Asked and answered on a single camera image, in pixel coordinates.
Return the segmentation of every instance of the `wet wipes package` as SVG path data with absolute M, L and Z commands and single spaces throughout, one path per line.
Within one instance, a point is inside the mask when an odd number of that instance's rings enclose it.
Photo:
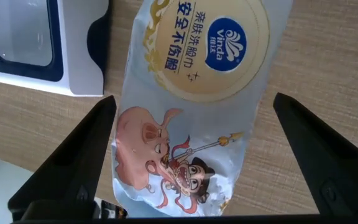
M 143 2 L 112 143 L 114 194 L 130 217 L 223 214 L 291 5 Z

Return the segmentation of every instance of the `vinda logo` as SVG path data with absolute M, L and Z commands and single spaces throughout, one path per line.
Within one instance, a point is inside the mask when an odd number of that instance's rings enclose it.
M 208 31 L 206 64 L 220 72 L 236 69 L 244 59 L 247 37 L 242 27 L 230 18 L 216 19 Z

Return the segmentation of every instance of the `wood grain surface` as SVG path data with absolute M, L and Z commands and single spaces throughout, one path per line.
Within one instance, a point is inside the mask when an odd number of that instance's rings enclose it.
M 114 1 L 105 94 L 117 102 L 140 4 Z M 358 0 L 294 0 L 226 215 L 318 212 L 272 108 L 278 91 L 358 147 Z M 0 158 L 36 170 L 98 100 L 0 84 Z M 97 195 L 115 201 L 110 148 Z

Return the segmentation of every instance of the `cartoon character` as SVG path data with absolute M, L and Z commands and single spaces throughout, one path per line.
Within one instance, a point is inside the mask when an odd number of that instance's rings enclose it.
M 123 183 L 136 190 L 146 188 L 152 192 L 146 163 L 157 164 L 152 172 L 161 172 L 166 167 L 161 161 L 170 152 L 167 126 L 181 112 L 179 109 L 168 110 L 162 124 L 140 107 L 129 108 L 120 115 L 116 133 L 116 160 L 119 163 L 116 172 Z
M 207 164 L 198 157 L 194 157 L 191 164 L 187 161 L 188 157 L 195 152 L 202 151 L 214 146 L 227 146 L 231 141 L 236 141 L 241 138 L 244 133 L 231 134 L 231 137 L 222 136 L 218 141 L 201 146 L 197 149 L 190 148 L 190 136 L 185 143 L 175 146 L 172 149 L 172 158 L 168 162 L 165 172 L 153 172 L 158 170 L 154 161 L 148 161 L 147 170 L 154 175 L 161 175 L 161 191 L 163 193 L 163 202 L 157 208 L 163 208 L 168 205 L 168 197 L 164 191 L 175 190 L 179 195 L 175 199 L 175 203 L 186 213 L 193 214 L 197 211 L 198 204 L 205 203 L 209 197 L 207 189 L 209 187 L 210 178 L 215 175 L 214 169 L 207 166 Z M 187 149 L 185 153 L 174 156 L 178 149 Z M 185 208 L 180 202 L 181 195 L 191 198 L 191 207 Z

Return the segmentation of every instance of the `white appliance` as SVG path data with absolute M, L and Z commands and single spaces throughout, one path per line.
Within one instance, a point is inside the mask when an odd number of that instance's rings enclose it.
M 0 0 L 0 82 L 102 96 L 110 0 Z

